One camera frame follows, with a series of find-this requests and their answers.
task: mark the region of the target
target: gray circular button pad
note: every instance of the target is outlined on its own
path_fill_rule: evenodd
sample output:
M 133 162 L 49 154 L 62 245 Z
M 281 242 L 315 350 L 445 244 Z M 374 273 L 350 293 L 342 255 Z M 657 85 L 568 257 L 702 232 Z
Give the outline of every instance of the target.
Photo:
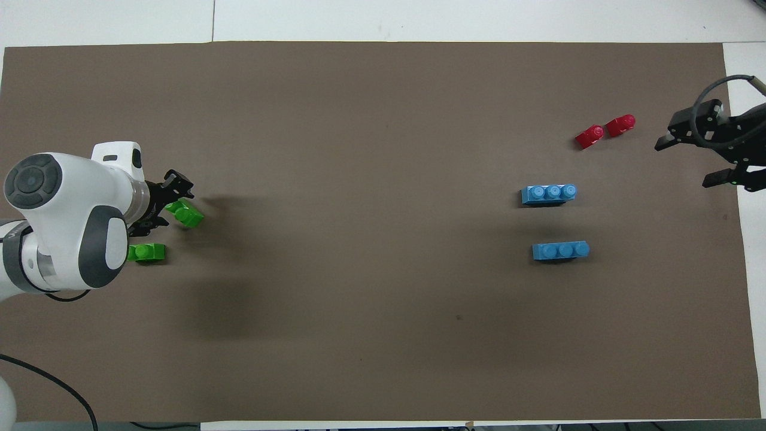
M 61 165 L 50 154 L 19 162 L 5 177 L 5 197 L 19 209 L 34 209 L 53 199 L 61 187 Z

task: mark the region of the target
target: toy building block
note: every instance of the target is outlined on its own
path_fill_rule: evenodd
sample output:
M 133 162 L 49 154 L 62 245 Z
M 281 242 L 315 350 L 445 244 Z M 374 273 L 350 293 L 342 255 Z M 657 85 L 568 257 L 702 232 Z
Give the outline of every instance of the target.
M 593 145 L 604 137 L 604 128 L 599 126 L 598 124 L 594 124 L 593 126 L 590 126 L 586 131 L 583 133 L 580 133 L 575 137 L 574 140 L 578 141 L 580 145 L 582 146 L 582 149 L 585 150 L 589 146 Z
M 198 209 L 196 209 L 188 200 L 179 199 L 165 206 L 165 209 L 172 212 L 175 219 L 187 228 L 193 228 L 205 218 Z
M 532 246 L 532 257 L 536 261 L 551 261 L 556 259 L 584 258 L 588 256 L 591 247 L 585 241 L 551 242 Z
M 530 206 L 561 205 L 577 196 L 574 184 L 527 186 L 522 189 L 522 204 Z
M 636 117 L 628 114 L 622 117 L 617 117 L 614 120 L 607 123 L 607 130 L 609 130 L 609 136 L 618 137 L 621 134 L 636 126 Z
M 164 244 L 139 244 L 128 248 L 128 260 L 131 262 L 157 262 L 165 259 Z

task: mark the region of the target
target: black cable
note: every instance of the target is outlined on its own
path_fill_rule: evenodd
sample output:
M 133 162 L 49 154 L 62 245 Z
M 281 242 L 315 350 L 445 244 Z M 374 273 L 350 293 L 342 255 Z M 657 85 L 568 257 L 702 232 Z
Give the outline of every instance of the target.
M 143 429 L 176 429 L 176 428 L 198 428 L 199 427 L 199 425 L 197 425 L 196 423 L 174 423 L 172 425 L 163 425 L 163 426 L 149 426 L 149 425 L 144 425 L 138 422 L 131 422 L 130 424 L 138 426 L 139 428 L 143 428 Z
M 26 368 L 27 370 L 30 370 L 33 373 L 39 374 L 46 379 L 50 380 L 53 383 L 56 383 L 59 387 L 66 390 L 71 396 L 73 396 L 77 401 L 80 401 L 80 404 L 85 407 L 85 411 L 88 413 L 88 417 L 90 418 L 90 425 L 93 427 L 93 431 L 98 431 L 98 422 L 96 422 L 96 415 L 93 414 L 93 409 L 90 408 L 90 404 L 83 398 L 82 395 L 80 395 L 76 390 L 72 389 L 71 386 L 64 383 L 61 379 L 54 376 L 51 373 L 48 373 L 46 370 L 42 370 L 40 368 L 37 368 L 36 366 L 32 364 L 27 364 L 23 360 L 16 359 L 14 357 L 10 357 L 5 354 L 0 354 L 0 360 L 4 360 L 5 362 L 9 362 L 14 365 L 18 365 L 21 368 Z
M 729 140 L 727 142 L 711 142 L 709 140 L 706 140 L 702 137 L 702 135 L 699 134 L 699 129 L 697 128 L 697 113 L 699 112 L 699 106 L 702 104 L 702 100 L 707 97 L 708 93 L 710 93 L 714 88 L 717 86 L 734 80 L 745 80 L 747 82 L 750 82 L 755 79 L 755 76 L 753 75 L 732 75 L 727 76 L 724 78 L 721 78 L 717 80 L 716 82 L 710 84 L 705 90 L 702 91 L 702 93 L 697 97 L 697 100 L 692 105 L 692 113 L 691 117 L 689 118 L 689 128 L 692 131 L 692 137 L 694 138 L 697 143 L 702 146 L 703 148 L 710 148 L 712 150 L 725 150 L 728 149 L 730 146 L 734 147 L 739 145 L 740 143 L 745 142 L 746 140 L 754 137 L 756 134 L 760 133 L 763 130 L 766 130 L 766 121 L 763 121 L 762 123 L 758 124 L 756 127 L 754 127 L 749 132 L 745 133 L 744 135 L 734 138 L 733 140 Z
M 50 293 L 45 294 L 45 296 L 49 297 L 50 299 L 52 299 L 54 301 L 59 301 L 59 302 L 75 302 L 76 300 L 82 298 L 83 296 L 85 296 L 85 295 L 87 295 L 89 293 L 90 293 L 90 290 L 86 290 L 83 293 L 79 294 L 78 296 L 75 296 L 75 297 L 72 297 L 72 298 L 62 298 L 60 296 L 56 296 L 56 295 L 50 294 Z

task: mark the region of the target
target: white table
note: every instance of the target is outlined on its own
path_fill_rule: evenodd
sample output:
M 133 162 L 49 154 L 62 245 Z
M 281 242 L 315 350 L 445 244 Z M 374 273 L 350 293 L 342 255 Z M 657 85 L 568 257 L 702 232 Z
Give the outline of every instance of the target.
M 262 40 L 724 42 L 727 74 L 755 74 L 766 78 L 766 11 L 749 0 L 134 0 L 119 3 L 0 0 L 0 47 L 3 48 Z M 742 82 L 729 85 L 729 96 L 731 114 L 740 114 L 766 101 Z M 681 108 L 662 109 L 667 109 L 670 115 Z M 766 192 L 754 194 L 740 188 L 738 197 L 761 411 L 766 415 L 766 265 L 762 263 L 766 262 L 766 223 L 759 217 L 766 214 Z M 465 419 L 473 420 L 475 426 L 554 422 Z M 462 426 L 465 423 L 232 421 L 204 423 L 202 429 L 385 428 Z

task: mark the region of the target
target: red lego brick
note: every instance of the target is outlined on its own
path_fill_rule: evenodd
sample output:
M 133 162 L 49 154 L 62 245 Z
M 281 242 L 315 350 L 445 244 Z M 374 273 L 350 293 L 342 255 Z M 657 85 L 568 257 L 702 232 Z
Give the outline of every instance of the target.
M 594 124 L 593 126 L 590 126 L 583 133 L 580 133 L 579 135 L 577 135 L 575 140 L 577 140 L 582 146 L 582 149 L 585 150 L 589 146 L 595 144 L 596 141 L 601 139 L 602 137 L 604 137 L 604 128 L 599 126 L 598 124 Z
M 628 114 L 622 117 L 617 117 L 614 120 L 607 123 L 607 130 L 609 130 L 609 136 L 618 137 L 621 134 L 636 126 L 636 117 Z

